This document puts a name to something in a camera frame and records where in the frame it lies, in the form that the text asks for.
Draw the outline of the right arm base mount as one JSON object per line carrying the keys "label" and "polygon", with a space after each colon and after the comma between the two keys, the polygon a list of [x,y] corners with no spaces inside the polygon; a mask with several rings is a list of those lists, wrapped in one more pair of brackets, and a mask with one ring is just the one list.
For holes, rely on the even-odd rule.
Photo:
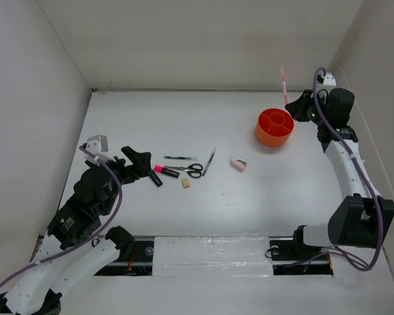
{"label": "right arm base mount", "polygon": [[323,248],[303,243],[302,226],[292,236],[270,236],[265,257],[272,261],[274,276],[334,275],[330,256]]}

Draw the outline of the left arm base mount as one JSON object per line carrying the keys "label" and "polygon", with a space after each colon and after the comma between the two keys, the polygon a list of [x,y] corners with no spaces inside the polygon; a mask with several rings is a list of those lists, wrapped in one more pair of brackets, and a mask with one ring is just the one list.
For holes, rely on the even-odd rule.
{"label": "left arm base mount", "polygon": [[155,237],[133,236],[127,252],[95,273],[95,276],[151,276]]}

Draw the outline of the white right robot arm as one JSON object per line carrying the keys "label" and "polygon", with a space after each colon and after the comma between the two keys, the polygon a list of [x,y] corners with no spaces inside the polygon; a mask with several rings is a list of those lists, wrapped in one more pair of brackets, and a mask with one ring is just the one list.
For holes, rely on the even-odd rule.
{"label": "white right robot arm", "polygon": [[394,217],[394,202],[382,198],[372,184],[359,154],[359,140],[349,126],[355,96],[335,88],[329,92],[305,90],[285,106],[298,122],[317,126],[317,138],[338,179],[342,202],[329,221],[299,226],[290,250],[304,259],[315,247],[351,246],[374,249],[381,245]]}

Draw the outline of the red translucent highlighter pen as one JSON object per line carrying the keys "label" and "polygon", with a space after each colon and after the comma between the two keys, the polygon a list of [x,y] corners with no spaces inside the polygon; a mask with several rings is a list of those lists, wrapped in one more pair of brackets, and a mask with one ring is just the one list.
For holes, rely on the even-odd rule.
{"label": "red translucent highlighter pen", "polygon": [[288,104],[288,92],[287,92],[287,86],[286,86],[286,76],[284,73],[284,68],[281,66],[280,67],[280,76],[281,76],[281,82],[282,82],[282,92],[284,95],[284,104]]}

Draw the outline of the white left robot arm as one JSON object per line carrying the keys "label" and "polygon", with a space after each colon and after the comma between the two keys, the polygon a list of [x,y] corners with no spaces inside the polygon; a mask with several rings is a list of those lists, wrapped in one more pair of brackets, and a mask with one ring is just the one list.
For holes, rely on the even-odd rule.
{"label": "white left robot arm", "polygon": [[88,168],[49,223],[34,261],[0,283],[0,314],[59,314],[81,280],[113,261],[135,258],[134,236],[109,224],[120,210],[122,187],[153,176],[151,153],[125,146],[126,165],[91,140],[79,149]]}

